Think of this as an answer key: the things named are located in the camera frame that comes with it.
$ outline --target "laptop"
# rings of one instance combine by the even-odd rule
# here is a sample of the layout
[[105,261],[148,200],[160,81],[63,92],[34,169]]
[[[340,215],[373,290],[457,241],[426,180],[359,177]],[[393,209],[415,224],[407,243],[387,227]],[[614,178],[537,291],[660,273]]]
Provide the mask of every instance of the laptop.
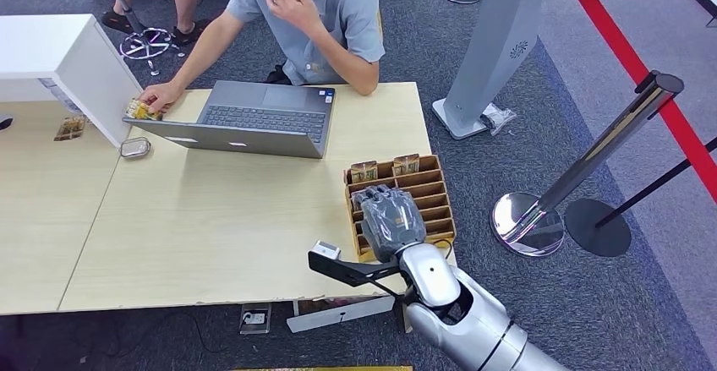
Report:
[[217,81],[196,123],[123,120],[190,149],[322,158],[335,93]]

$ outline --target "laptop keyboard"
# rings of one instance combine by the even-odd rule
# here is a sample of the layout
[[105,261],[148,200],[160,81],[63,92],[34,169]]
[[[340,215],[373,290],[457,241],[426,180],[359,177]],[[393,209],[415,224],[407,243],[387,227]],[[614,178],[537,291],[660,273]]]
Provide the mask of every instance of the laptop keyboard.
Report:
[[254,128],[279,132],[307,133],[314,143],[321,141],[325,113],[276,111],[233,106],[209,106],[203,124]]

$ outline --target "office chair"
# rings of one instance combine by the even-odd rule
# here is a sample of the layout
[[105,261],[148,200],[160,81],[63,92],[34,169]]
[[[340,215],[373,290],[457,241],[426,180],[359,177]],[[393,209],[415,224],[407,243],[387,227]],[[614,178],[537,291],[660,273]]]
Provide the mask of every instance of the office chair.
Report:
[[179,47],[172,43],[172,34],[164,29],[154,27],[145,28],[137,15],[129,6],[126,0],[118,0],[122,4],[124,15],[127,17],[129,24],[132,25],[133,33],[124,38],[119,44],[119,52],[122,57],[132,60],[146,60],[150,66],[150,74],[152,76],[159,75],[152,58],[159,56],[170,48],[177,52],[178,57],[184,57]]

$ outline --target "cardboard organizer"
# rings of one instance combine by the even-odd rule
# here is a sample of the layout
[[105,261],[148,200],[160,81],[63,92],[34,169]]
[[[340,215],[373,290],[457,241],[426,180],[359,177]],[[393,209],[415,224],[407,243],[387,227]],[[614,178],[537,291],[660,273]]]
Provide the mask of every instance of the cardboard organizer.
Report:
[[351,217],[353,231],[353,246],[356,249],[358,261],[365,263],[375,261],[374,252],[361,231],[361,221],[364,212],[354,210],[351,204],[351,194],[371,185],[384,184],[389,188],[400,188],[413,196],[421,217],[426,226],[426,242],[436,243],[441,239],[453,243],[456,227],[453,222],[451,203],[446,192],[446,183],[443,180],[443,171],[437,155],[422,155],[419,160],[419,171],[406,175],[394,175],[393,161],[378,163],[378,179],[363,183],[352,183],[351,170],[344,172],[346,183],[346,206]]

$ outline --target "man's arm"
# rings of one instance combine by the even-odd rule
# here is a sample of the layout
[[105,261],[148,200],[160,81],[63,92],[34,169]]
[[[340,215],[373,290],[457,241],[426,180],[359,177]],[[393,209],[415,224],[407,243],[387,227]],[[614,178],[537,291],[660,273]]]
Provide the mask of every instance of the man's arm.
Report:
[[150,104],[150,110],[165,110],[182,95],[184,90],[200,74],[204,73],[227,50],[244,22],[228,11],[214,19],[204,30],[194,50],[177,71],[171,81],[165,84],[151,85],[142,92],[139,101]]
[[379,83],[379,64],[369,63],[343,48],[321,23],[312,0],[266,0],[270,11],[309,37],[326,61],[359,94],[370,95]]
[[322,24],[309,36],[326,61],[361,95],[371,95],[379,84],[379,63],[369,63],[343,48]]

